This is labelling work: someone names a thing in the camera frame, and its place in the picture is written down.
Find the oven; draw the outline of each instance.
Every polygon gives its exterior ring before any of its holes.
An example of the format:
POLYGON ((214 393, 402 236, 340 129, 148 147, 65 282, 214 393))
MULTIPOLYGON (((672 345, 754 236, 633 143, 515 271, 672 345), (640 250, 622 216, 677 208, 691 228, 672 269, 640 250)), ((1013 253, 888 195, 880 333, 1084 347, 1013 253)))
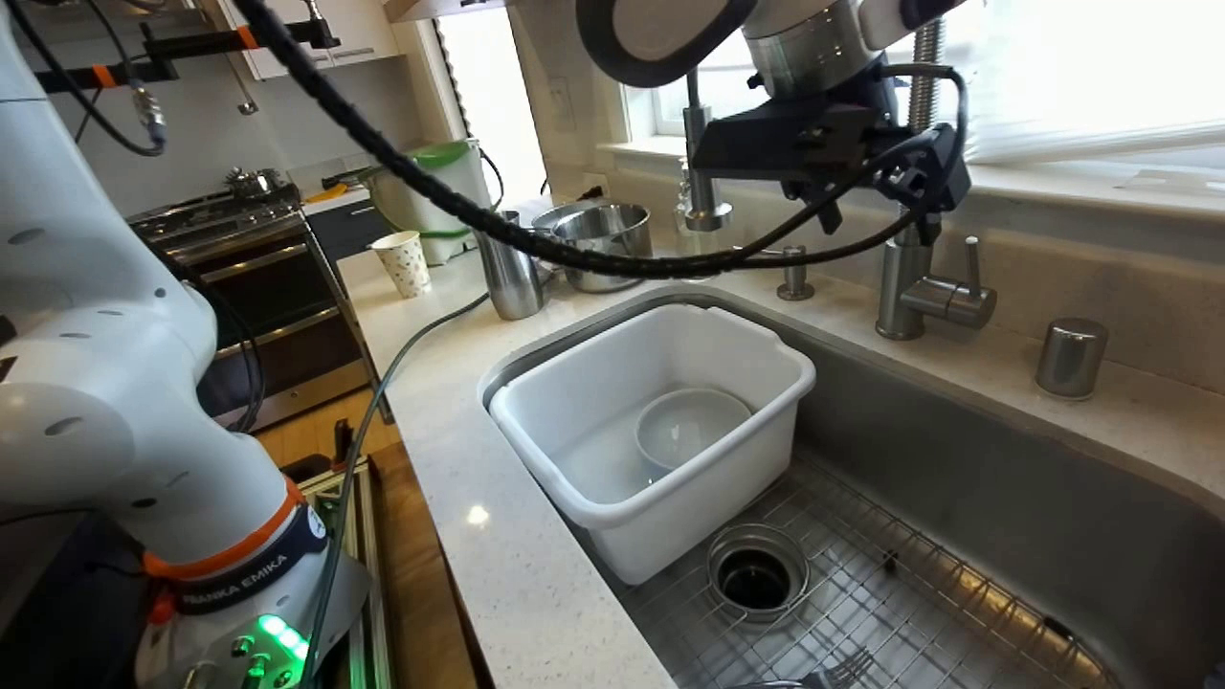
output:
POLYGON ((349 304, 292 185, 264 198, 186 198, 132 217, 132 228, 217 314, 200 402, 220 424, 268 427, 369 387, 349 304))

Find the white countertop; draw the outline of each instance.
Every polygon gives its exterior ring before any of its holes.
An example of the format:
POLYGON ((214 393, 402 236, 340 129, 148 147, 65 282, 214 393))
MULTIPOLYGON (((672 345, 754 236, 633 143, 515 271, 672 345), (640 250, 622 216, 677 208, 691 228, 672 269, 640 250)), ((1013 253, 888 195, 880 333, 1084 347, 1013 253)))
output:
MULTIPOLYGON (((420 297, 398 297, 369 253, 340 259, 340 277, 380 373, 420 325, 483 293, 474 255, 435 269, 434 293, 420 297)), ((1038 345, 991 325, 976 336, 926 333, 896 345, 871 333, 871 293, 857 282, 818 278, 806 304, 779 304, 778 271, 707 282, 818 329, 857 360, 1032 431, 1055 431, 1225 517, 1225 393, 1105 362, 1091 397, 1055 397, 1032 382, 1038 345)), ((503 320, 485 304, 423 336, 390 382, 388 402, 497 685, 668 685, 483 410, 485 380, 511 353, 643 291, 653 282, 621 293, 554 291, 547 310, 523 320, 503 320)))

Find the sink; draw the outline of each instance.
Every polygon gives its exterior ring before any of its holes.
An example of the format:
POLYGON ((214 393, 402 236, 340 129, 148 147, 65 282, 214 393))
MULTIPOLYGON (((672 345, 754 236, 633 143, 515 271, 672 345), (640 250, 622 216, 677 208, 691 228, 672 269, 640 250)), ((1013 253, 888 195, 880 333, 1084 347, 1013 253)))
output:
POLYGON ((677 685, 1225 683, 1225 504, 1105 453, 972 410, 926 375, 714 288, 662 288, 503 362, 515 375, 662 304, 721 306, 815 362, 793 467, 643 584, 603 575, 677 685), (797 564, 754 554, 797 550, 797 564))

